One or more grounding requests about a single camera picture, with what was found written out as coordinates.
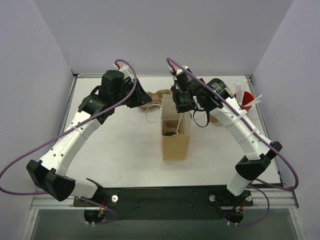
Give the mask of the white straw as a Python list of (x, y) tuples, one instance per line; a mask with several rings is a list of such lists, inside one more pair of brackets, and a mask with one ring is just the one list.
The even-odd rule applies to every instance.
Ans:
[(179, 119), (178, 119), (178, 123), (177, 123), (177, 127), (176, 127), (176, 130), (175, 130), (175, 132), (176, 132), (176, 133), (178, 133), (178, 132), (179, 132), (179, 128), (180, 128), (180, 124), (181, 124), (182, 116), (183, 116), (183, 114), (182, 114), (182, 113), (180, 113), (180, 115), (179, 115)]

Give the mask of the brown pulp cup carrier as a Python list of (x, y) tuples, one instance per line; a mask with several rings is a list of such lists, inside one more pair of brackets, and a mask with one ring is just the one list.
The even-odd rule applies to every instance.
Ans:
[[(165, 120), (163, 122), (162, 135), (164, 135), (164, 133), (169, 131), (176, 132), (177, 124), (178, 124), (178, 120)], [(184, 134), (184, 133), (185, 133), (184, 125), (181, 121), (177, 134)]]
[(162, 105), (163, 95), (171, 94), (172, 91), (169, 89), (161, 89), (155, 93), (153, 93), (153, 92), (146, 92), (146, 93), (148, 94), (149, 97), (151, 97), (152, 101), (147, 104), (144, 104), (142, 106), (139, 106), (139, 108), (142, 110), (146, 110), (148, 107), (150, 107), (150, 106), (152, 107), (152, 105), (154, 105), (154, 104)]

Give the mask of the black plastic cup lid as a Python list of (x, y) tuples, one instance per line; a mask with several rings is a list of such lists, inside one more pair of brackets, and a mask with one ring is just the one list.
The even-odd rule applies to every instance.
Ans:
[(164, 136), (167, 136), (167, 137), (170, 137), (170, 136), (173, 136), (173, 135), (176, 135), (176, 134), (177, 134), (177, 132), (168, 131), (168, 132), (164, 133), (163, 135), (164, 135)]

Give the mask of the brown paper bag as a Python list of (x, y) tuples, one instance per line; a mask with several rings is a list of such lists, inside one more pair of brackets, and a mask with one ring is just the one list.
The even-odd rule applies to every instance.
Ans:
[(189, 143), (191, 138), (191, 120), (192, 116), (189, 111), (182, 113), (182, 123), (184, 134), (175, 134), (173, 136), (164, 136), (162, 133), (163, 123), (165, 120), (179, 120), (180, 113), (176, 110), (176, 104), (173, 101), (173, 94), (164, 94), (162, 105), (152, 104), (145, 110), (145, 117), (148, 118), (148, 113), (151, 108), (160, 108), (160, 143), (162, 159), (164, 161), (184, 161), (187, 157)]

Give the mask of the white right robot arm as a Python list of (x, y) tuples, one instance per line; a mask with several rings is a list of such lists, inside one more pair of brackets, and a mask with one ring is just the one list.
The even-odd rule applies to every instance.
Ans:
[(174, 84), (172, 98), (178, 113), (205, 112), (215, 117), (233, 136), (244, 152), (244, 157), (235, 166), (236, 173), (227, 185), (227, 190), (239, 196), (271, 164), (282, 145), (264, 136), (247, 117), (246, 110), (238, 105), (232, 91), (219, 78), (208, 83), (194, 80), (180, 68), (170, 69)]

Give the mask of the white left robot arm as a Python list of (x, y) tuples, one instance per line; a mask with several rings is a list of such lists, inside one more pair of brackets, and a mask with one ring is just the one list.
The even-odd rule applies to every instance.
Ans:
[(84, 197), (92, 206), (101, 203), (101, 186), (91, 179), (67, 177), (73, 159), (88, 138), (115, 112), (118, 106), (136, 108), (151, 102), (130, 64), (107, 70), (101, 84), (78, 107), (66, 135), (61, 136), (39, 160), (30, 160), (26, 169), (33, 183), (58, 201), (69, 196)]

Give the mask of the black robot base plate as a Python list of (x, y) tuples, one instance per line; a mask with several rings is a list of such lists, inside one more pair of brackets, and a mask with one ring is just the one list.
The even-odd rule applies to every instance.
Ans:
[(234, 196), (226, 185), (102, 188), (86, 202), (78, 197), (73, 206), (85, 209), (87, 220), (220, 220), (225, 210), (251, 207), (251, 192)]

